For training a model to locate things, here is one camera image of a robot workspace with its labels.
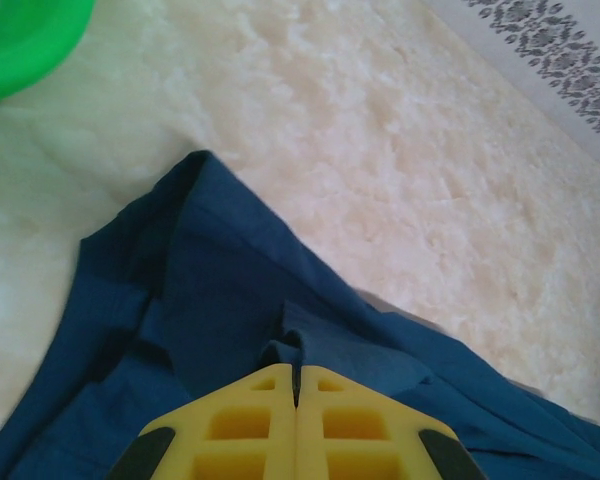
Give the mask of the navy blue t-shirt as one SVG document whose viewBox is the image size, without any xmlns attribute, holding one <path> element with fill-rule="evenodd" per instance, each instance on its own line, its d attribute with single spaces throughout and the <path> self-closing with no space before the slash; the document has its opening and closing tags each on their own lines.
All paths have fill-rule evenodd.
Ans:
<svg viewBox="0 0 600 480">
<path fill-rule="evenodd" d="M 82 241 L 56 335 L 0 430 L 0 480 L 104 480 L 151 420 L 274 363 L 441 420 L 489 480 L 600 480 L 599 426 L 372 306 L 208 151 Z"/>
</svg>

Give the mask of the green plastic basket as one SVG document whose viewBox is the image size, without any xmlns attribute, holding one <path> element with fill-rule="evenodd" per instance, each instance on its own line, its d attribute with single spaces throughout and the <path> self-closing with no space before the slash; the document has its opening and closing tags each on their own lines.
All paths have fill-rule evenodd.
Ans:
<svg viewBox="0 0 600 480">
<path fill-rule="evenodd" d="M 83 37 L 96 0 L 0 0 L 0 102 L 61 64 Z"/>
</svg>

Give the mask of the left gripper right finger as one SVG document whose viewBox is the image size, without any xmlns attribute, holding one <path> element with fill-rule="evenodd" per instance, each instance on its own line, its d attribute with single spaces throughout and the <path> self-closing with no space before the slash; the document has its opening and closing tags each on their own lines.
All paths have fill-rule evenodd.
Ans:
<svg viewBox="0 0 600 480">
<path fill-rule="evenodd" d="M 296 371 L 296 480 L 487 480 L 443 422 L 319 366 Z"/>
</svg>

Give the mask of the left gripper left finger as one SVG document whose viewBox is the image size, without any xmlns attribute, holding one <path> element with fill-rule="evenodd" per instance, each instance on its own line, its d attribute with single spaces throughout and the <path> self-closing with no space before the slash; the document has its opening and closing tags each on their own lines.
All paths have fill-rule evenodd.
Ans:
<svg viewBox="0 0 600 480">
<path fill-rule="evenodd" d="M 294 480 L 293 380 L 274 364 L 152 420 L 113 480 Z"/>
</svg>

